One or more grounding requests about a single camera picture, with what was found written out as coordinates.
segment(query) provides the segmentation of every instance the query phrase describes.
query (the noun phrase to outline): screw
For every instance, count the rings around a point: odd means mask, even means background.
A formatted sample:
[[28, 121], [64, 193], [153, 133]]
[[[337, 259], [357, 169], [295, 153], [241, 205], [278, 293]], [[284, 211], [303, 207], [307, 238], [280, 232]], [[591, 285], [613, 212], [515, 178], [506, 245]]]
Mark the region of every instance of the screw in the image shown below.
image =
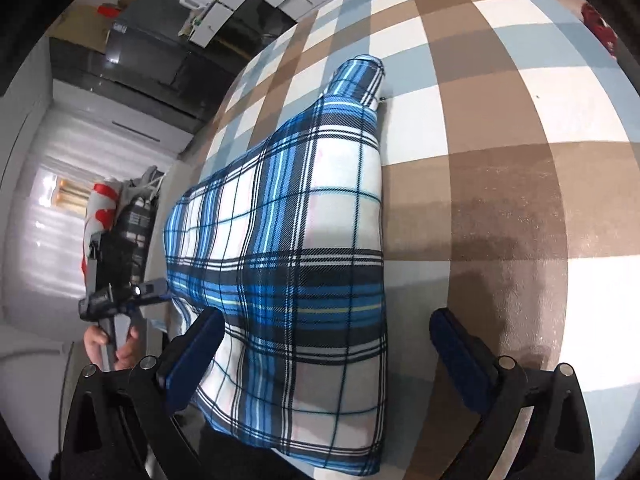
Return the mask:
[[95, 367], [95, 365], [87, 365], [82, 369], [82, 375], [84, 377], [91, 377], [93, 374], [95, 374], [96, 370], [97, 368]]
[[143, 357], [142, 361], [140, 361], [140, 368], [142, 368], [143, 370], [151, 370], [151, 368], [156, 366], [157, 362], [158, 360], [155, 357], [153, 357], [152, 355], [148, 355], [146, 357]]
[[571, 377], [574, 374], [574, 369], [567, 363], [562, 363], [558, 368], [560, 373], [564, 376]]
[[503, 355], [498, 358], [498, 364], [500, 368], [504, 368], [505, 370], [513, 370], [516, 366], [516, 361], [508, 355]]

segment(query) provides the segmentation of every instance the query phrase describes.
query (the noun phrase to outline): light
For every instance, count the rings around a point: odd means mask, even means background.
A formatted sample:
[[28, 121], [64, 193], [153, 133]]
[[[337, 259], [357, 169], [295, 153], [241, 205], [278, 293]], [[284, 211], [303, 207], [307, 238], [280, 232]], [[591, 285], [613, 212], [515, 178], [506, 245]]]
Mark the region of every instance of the light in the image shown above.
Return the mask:
[[47, 175], [45, 178], [42, 179], [42, 183], [44, 185], [44, 189], [56, 189], [56, 186], [58, 185], [58, 180], [53, 175]]
[[42, 179], [42, 192], [38, 199], [38, 204], [43, 207], [51, 207], [51, 201], [53, 200], [53, 193], [58, 186], [58, 177], [49, 173]]

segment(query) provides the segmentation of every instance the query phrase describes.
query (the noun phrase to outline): brown and white checkered bedsheet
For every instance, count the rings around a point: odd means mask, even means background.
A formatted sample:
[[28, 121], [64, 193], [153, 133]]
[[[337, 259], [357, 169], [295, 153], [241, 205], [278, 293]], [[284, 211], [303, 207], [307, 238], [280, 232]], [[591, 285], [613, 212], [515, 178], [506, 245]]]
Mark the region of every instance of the brown and white checkered bedsheet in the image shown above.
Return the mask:
[[555, 0], [334, 0], [239, 76], [201, 178], [357, 54], [383, 60], [388, 96], [389, 407], [376, 477], [436, 479], [476, 423], [428, 338], [431, 312], [448, 306], [498, 354], [575, 367], [598, 478], [615, 478], [640, 442], [638, 94]]

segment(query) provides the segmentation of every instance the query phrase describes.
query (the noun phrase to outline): checkered bed cover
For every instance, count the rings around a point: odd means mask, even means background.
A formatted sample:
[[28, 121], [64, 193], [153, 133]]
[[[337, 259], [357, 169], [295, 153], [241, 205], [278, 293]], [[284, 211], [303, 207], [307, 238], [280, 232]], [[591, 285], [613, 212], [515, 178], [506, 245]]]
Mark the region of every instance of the checkered bed cover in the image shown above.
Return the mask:
[[[239, 76], [201, 178], [307, 108], [358, 54], [383, 61], [387, 97], [388, 401], [374, 477], [438, 478], [476, 423], [428, 339], [431, 312], [448, 306], [496, 354], [574, 366], [597, 476], [614, 479], [640, 443], [638, 94], [555, 0], [334, 0]], [[513, 456], [512, 445], [497, 478]]]
[[164, 231], [185, 322], [225, 315], [195, 396], [209, 423], [359, 476], [378, 471], [384, 435], [382, 77], [374, 57], [345, 62], [311, 107], [188, 190]]

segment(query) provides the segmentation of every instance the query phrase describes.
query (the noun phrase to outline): blue plaid pillow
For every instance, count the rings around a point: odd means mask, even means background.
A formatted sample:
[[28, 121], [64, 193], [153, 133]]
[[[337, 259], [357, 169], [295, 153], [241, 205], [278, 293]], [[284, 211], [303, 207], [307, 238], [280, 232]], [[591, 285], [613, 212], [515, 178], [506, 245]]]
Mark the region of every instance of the blue plaid pillow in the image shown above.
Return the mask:
[[359, 476], [384, 438], [382, 78], [379, 59], [345, 62], [311, 107], [188, 190], [164, 231], [182, 329], [225, 315], [194, 399], [209, 423]]

